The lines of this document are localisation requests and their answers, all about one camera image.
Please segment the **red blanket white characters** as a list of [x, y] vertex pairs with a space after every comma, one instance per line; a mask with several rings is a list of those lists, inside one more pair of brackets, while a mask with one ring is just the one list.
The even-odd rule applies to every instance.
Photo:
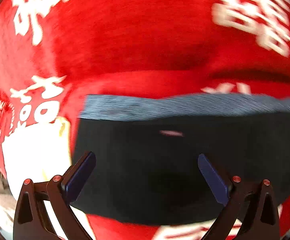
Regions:
[[[191, 94], [290, 98], [290, 0], [0, 0], [0, 229], [13, 235], [1, 145], [18, 124], [65, 118], [75, 164], [88, 95]], [[290, 196], [277, 208], [290, 239]], [[145, 225], [85, 214], [95, 239], [203, 239], [219, 215]]]

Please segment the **cream white cloth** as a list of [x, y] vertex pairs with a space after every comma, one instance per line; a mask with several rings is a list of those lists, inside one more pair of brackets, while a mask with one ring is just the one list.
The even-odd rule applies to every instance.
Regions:
[[[55, 175], [64, 175], [70, 166], [75, 165], [71, 160], [69, 137], [70, 123], [57, 117], [52, 123], [18, 124], [14, 133], [5, 138], [1, 146], [7, 181], [17, 201], [26, 179], [34, 183], [50, 181]], [[60, 239], [68, 239], [50, 202], [45, 200], [44, 205], [57, 235]], [[89, 236], [95, 239], [86, 214], [71, 204], [70, 208]]]

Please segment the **dark navy pants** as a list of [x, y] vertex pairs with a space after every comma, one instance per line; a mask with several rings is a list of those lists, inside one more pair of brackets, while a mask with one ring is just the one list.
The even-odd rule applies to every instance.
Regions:
[[290, 196], [290, 98], [191, 94], [165, 99], [88, 95], [73, 159], [96, 155], [74, 207], [120, 222], [176, 225], [215, 218], [222, 206], [198, 169], [213, 158], [246, 181]]

